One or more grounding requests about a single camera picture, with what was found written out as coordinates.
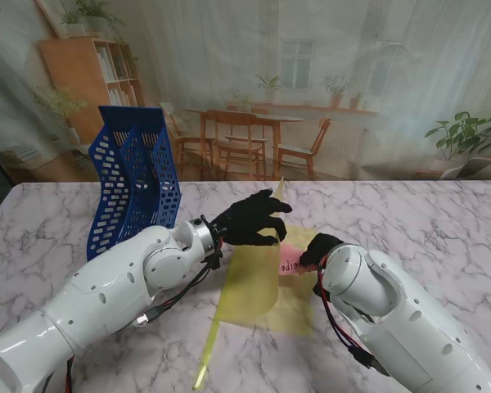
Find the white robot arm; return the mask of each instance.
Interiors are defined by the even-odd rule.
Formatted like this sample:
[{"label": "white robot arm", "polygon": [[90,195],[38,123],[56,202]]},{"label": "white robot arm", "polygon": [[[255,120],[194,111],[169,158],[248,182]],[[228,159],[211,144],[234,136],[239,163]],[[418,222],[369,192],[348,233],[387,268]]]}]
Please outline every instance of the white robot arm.
[{"label": "white robot arm", "polygon": [[341,244],[327,257],[322,286],[362,343],[410,391],[491,392],[491,370],[460,323],[387,254]]},{"label": "white robot arm", "polygon": [[31,393],[94,341],[127,326],[161,289],[215,253],[201,219],[154,226],[85,264],[40,311],[0,335],[0,393]]}]

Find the yellow transparent folder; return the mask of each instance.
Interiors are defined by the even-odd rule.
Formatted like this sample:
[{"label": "yellow transparent folder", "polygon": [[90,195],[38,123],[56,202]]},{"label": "yellow transparent folder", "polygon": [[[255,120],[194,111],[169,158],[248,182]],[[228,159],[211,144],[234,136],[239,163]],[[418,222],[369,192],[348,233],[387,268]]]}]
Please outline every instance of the yellow transparent folder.
[{"label": "yellow transparent folder", "polygon": [[[283,182],[280,182],[274,194],[279,200],[282,200],[282,189]],[[300,250],[305,250],[316,234],[314,228],[297,225],[286,225],[286,229],[284,242]],[[264,229],[260,233],[276,236],[274,229]],[[279,276],[279,264],[280,245],[239,246],[235,249],[194,389],[202,387],[220,321],[297,335],[311,333],[309,297],[317,280],[316,274]]]}]

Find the black glove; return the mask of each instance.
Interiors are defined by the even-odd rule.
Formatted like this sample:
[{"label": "black glove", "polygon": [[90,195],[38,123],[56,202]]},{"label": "black glove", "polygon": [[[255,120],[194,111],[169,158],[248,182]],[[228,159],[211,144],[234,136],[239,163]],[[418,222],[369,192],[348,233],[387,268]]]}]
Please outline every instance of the black glove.
[{"label": "black glove", "polygon": [[258,231],[264,228],[275,228],[280,241],[286,237],[286,225],[282,219],[271,217],[273,213],[290,213],[291,206],[270,197],[273,190],[262,190],[242,201],[233,203],[229,209],[211,223],[211,227],[228,244],[235,246],[249,244],[252,246],[271,246],[277,243],[274,236],[262,236]]},{"label": "black glove", "polygon": [[[314,268],[313,270],[316,270],[324,255],[331,251],[333,247],[336,247],[342,243],[343,241],[341,241],[338,237],[327,235],[325,233],[319,233],[309,243],[308,249],[300,257],[300,264],[305,268]],[[318,283],[313,287],[313,292],[315,295],[322,297]],[[327,299],[329,300],[328,291],[326,291],[326,295]]]}]

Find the red wire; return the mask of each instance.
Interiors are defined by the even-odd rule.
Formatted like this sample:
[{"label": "red wire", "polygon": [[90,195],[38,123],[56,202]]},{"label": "red wire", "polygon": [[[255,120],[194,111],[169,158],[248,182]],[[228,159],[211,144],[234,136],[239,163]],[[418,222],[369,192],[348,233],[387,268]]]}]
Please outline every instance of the red wire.
[{"label": "red wire", "polygon": [[[321,293],[322,293],[322,300],[324,301],[324,307],[326,307],[326,312],[329,312],[330,313],[331,311],[329,310],[329,305],[327,304],[326,290],[322,286],[322,271],[321,271],[321,267],[324,265],[324,261],[327,259],[328,256],[329,256],[329,254],[326,254],[320,260],[320,263],[318,264],[318,276],[320,278],[318,280],[318,285],[320,286],[320,290],[321,290]],[[354,346],[357,346],[358,348],[360,348],[360,345],[349,334],[347,334],[344,331],[344,329],[342,329],[342,327],[340,327],[340,325],[338,323],[336,323],[336,321],[333,318],[331,320],[335,323],[335,328],[337,328],[340,331],[340,333],[342,334],[342,336],[344,336],[351,344],[353,344]]]}]

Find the blue plastic basket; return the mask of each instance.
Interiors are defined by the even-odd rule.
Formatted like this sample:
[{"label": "blue plastic basket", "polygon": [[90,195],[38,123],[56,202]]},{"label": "blue plastic basket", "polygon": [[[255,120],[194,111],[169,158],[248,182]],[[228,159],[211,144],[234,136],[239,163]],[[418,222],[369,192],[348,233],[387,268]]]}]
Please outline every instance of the blue plastic basket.
[{"label": "blue plastic basket", "polygon": [[182,197],[160,108],[100,106],[105,125],[89,148],[101,199],[88,260],[150,225],[174,226]]}]

